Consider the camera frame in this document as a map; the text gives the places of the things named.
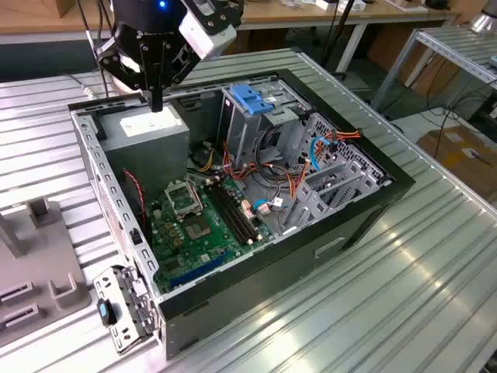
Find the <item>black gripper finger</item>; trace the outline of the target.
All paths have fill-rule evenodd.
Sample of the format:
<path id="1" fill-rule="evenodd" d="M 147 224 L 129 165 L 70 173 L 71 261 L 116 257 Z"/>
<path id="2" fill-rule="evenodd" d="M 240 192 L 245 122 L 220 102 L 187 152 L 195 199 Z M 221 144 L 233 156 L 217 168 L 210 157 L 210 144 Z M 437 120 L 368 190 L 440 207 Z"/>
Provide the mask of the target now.
<path id="1" fill-rule="evenodd" d="M 99 66 L 133 90 L 141 90 L 156 112 L 156 74 L 149 59 L 149 46 L 136 37 L 111 37 L 96 49 Z"/>
<path id="2" fill-rule="evenodd" d="M 161 64 L 155 88 L 155 112 L 162 111 L 164 92 L 181 83 L 199 62 L 200 57 L 186 41 L 162 43 Z"/>

